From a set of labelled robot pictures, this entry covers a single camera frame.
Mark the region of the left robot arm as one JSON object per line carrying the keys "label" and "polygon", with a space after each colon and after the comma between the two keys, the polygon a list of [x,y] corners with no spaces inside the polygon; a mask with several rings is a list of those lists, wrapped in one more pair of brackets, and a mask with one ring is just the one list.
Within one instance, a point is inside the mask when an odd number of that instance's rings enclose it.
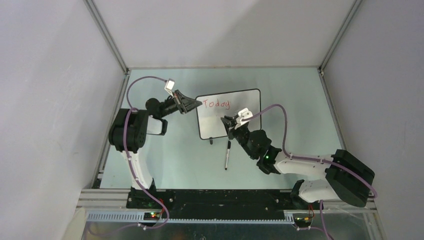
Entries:
{"label": "left robot arm", "polygon": [[184,115],[201,105],[201,101],[175,90],[164,101],[148,99],[145,109],[130,107],[118,110],[108,132],[108,142],[127,161],[131,187],[143,190],[138,201],[145,208],[153,208],[158,202],[158,194],[150,190],[154,185],[154,178],[147,167],[146,159],[142,157],[142,148],[147,136],[165,135],[168,121],[164,117],[176,112]]}

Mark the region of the white board black frame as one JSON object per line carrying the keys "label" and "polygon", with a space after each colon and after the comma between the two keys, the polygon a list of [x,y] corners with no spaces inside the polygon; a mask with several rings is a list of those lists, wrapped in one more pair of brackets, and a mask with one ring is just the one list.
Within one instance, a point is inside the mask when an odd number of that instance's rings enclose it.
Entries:
{"label": "white board black frame", "polygon": [[[221,121],[224,116],[236,116],[244,108],[248,108],[253,116],[261,111],[261,91],[258,88],[199,95],[195,99],[202,102],[196,108],[199,137],[202,140],[228,136]],[[249,120],[250,131],[261,128],[260,116]]]}

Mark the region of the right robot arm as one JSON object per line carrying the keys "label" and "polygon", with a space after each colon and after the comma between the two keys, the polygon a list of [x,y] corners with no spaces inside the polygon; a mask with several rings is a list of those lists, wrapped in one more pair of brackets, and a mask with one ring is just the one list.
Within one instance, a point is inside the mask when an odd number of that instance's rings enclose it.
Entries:
{"label": "right robot arm", "polygon": [[272,146],[264,130],[250,131],[241,117],[224,116],[221,121],[228,137],[236,140],[264,174],[310,178],[297,180],[292,188],[290,201],[297,209],[326,200],[340,200],[363,208],[368,199],[377,196],[372,187],[374,171],[347,150],[337,149],[334,154],[324,156],[294,155]]}

